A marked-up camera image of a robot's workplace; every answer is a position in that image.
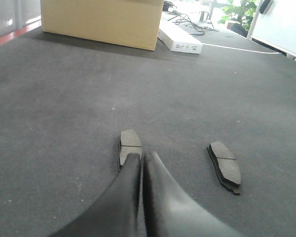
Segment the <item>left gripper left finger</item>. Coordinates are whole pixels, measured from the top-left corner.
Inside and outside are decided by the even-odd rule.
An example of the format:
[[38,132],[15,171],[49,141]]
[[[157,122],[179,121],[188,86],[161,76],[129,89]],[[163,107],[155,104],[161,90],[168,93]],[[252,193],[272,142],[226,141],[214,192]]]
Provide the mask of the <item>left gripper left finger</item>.
[[81,215],[52,237],[135,237],[140,194],[141,159],[127,155],[111,185]]

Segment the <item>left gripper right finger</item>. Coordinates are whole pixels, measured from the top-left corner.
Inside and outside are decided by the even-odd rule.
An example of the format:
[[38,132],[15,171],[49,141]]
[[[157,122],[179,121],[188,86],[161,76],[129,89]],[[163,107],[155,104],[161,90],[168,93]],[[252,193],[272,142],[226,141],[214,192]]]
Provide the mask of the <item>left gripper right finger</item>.
[[192,199],[169,173],[157,152],[146,152],[143,205],[149,237],[239,237]]

